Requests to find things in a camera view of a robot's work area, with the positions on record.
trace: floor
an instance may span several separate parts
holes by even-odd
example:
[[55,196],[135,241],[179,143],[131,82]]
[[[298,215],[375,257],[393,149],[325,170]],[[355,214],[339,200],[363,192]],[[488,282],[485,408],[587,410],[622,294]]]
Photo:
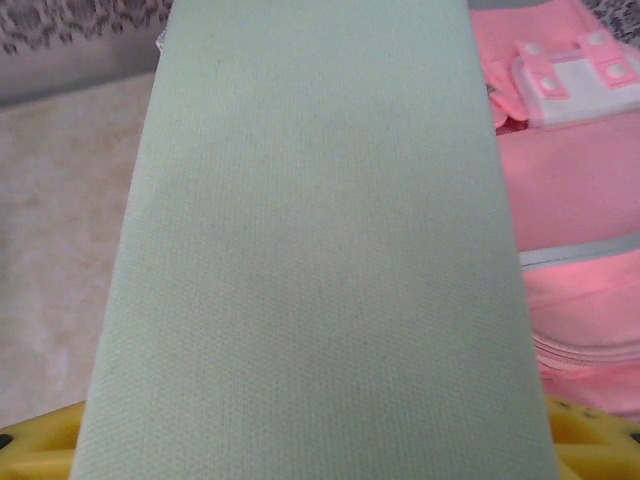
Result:
[[86,397],[152,84],[0,110],[0,427]]

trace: light green cloth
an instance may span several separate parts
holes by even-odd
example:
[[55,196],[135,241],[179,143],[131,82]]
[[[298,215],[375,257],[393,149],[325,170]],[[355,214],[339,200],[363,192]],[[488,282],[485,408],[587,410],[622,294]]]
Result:
[[177,2],[73,478],[556,475],[466,3]]

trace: gray trim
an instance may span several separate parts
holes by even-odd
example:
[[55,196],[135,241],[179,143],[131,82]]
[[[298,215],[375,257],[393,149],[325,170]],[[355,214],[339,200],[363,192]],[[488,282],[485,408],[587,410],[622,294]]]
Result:
[[598,258],[611,257],[640,248],[640,232],[602,242],[582,243],[565,247],[530,250],[520,254],[525,271],[567,265]]

